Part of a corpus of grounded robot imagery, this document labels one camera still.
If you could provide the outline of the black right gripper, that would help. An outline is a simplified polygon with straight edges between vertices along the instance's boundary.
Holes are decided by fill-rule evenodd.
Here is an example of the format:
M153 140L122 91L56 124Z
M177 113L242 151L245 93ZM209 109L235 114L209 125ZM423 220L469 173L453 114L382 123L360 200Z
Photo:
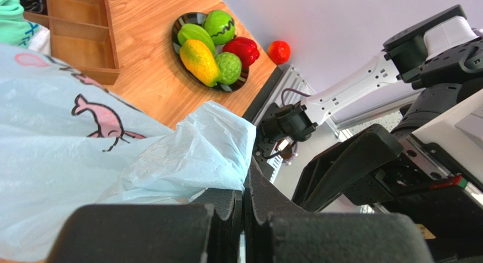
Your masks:
M435 262L482 262L482 183L435 143L397 140L373 124L316 155L291 199L318 212L344 195L375 212L403 214L423 231Z

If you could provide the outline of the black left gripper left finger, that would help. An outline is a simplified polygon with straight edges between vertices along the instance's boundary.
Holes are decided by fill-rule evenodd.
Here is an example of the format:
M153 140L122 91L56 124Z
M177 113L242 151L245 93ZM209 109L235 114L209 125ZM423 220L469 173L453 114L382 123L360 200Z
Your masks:
M208 189L187 205L86 205L47 262L237 262L242 193Z

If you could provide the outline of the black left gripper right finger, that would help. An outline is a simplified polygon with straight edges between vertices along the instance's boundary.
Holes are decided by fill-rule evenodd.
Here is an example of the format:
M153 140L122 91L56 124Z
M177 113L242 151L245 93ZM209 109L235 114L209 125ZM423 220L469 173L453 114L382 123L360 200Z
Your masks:
M245 181L247 262L432 262L417 226L400 214L310 213L251 161Z

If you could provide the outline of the orange red wrinkled fruit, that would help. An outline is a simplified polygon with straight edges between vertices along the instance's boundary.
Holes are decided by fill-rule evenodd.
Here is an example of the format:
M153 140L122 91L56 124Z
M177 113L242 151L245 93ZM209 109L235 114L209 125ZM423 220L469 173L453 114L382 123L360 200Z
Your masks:
M276 40L269 45L268 56L276 65L282 65L289 61L291 47L285 41Z

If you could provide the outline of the light blue printed plastic bag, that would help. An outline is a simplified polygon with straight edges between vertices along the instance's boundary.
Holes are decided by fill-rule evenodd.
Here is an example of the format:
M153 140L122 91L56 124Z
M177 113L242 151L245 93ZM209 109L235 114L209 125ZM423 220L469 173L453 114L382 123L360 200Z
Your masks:
M242 190L256 128L216 102L176 129L56 58L1 45L1 258L47 257L92 203L188 203Z

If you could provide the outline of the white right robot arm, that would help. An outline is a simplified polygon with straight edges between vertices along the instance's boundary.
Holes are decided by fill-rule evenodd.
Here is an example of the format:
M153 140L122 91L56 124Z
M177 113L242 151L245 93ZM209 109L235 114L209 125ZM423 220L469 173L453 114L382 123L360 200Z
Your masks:
M292 202L318 212L339 196L424 226L436 262L482 261L482 33L452 6L388 39L352 75L264 119L256 144L309 139L384 86L419 90L391 131L373 124L316 155Z

